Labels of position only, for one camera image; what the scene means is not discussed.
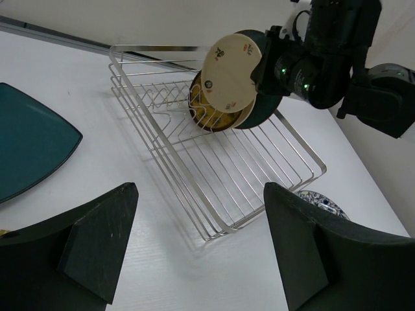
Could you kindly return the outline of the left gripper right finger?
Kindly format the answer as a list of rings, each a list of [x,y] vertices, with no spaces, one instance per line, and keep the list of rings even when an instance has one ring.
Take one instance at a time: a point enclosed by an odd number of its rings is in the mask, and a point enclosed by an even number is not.
[[[274,182],[265,211],[289,310],[413,310],[414,239],[321,210]]]

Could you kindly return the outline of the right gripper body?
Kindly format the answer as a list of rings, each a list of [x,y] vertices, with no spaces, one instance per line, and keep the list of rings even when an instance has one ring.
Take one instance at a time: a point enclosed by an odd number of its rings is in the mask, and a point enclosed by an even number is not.
[[[349,88],[351,68],[364,69],[380,14],[380,1],[295,1],[286,24],[265,33],[250,75],[256,91],[334,106]]]

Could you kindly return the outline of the round teal plate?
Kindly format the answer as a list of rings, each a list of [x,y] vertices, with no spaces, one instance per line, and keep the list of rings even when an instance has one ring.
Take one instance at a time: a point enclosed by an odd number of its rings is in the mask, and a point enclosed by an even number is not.
[[[264,32],[259,30],[240,30],[237,34],[243,34],[248,36],[252,39],[256,45],[258,46],[261,54],[264,54],[265,47],[267,44],[267,37],[265,36]],[[248,118],[242,122],[242,124],[238,125],[236,129],[239,130],[247,130],[251,128],[255,128],[260,124],[264,123],[267,119],[269,119],[274,112],[277,110],[280,102],[282,100],[281,96],[271,96],[271,95],[263,95],[258,93],[255,98],[255,105],[248,116]]]

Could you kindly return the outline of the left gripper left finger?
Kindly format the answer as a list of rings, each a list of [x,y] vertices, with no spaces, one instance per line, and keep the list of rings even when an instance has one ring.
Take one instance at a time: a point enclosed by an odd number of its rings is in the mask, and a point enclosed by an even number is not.
[[[105,310],[113,303],[139,193],[124,183],[1,236],[2,310]]]

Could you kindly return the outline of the plain cream plate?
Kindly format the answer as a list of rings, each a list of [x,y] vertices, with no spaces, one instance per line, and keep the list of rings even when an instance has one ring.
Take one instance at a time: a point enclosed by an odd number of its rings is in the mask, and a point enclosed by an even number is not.
[[[252,110],[254,109],[256,99],[251,101],[251,103],[241,110],[241,114],[236,120],[235,124],[232,126],[232,128],[236,128],[240,126],[247,118],[249,118],[250,114],[252,113]]]

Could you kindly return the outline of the cream plate with characters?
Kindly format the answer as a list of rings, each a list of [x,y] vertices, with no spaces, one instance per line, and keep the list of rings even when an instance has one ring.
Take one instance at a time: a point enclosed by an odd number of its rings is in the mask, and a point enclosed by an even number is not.
[[[256,42],[244,34],[230,34],[207,52],[202,70],[202,90],[208,103],[223,113],[245,109],[257,91],[250,78],[262,58]]]

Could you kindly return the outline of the brown gold patterned plate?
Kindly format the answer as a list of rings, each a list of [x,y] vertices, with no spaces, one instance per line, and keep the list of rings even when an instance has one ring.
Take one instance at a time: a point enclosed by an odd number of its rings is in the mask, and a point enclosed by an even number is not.
[[[189,88],[188,107],[195,124],[208,132],[221,132],[235,128],[247,118],[244,111],[223,113],[211,106],[202,90],[200,71]]]

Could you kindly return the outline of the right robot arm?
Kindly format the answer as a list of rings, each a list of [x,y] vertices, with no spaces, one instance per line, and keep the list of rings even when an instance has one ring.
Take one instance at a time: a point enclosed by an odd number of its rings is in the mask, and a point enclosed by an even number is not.
[[[297,95],[316,109],[338,107],[388,136],[414,136],[414,71],[394,63],[366,67],[379,1],[295,2],[284,27],[265,36],[250,77],[264,95]]]

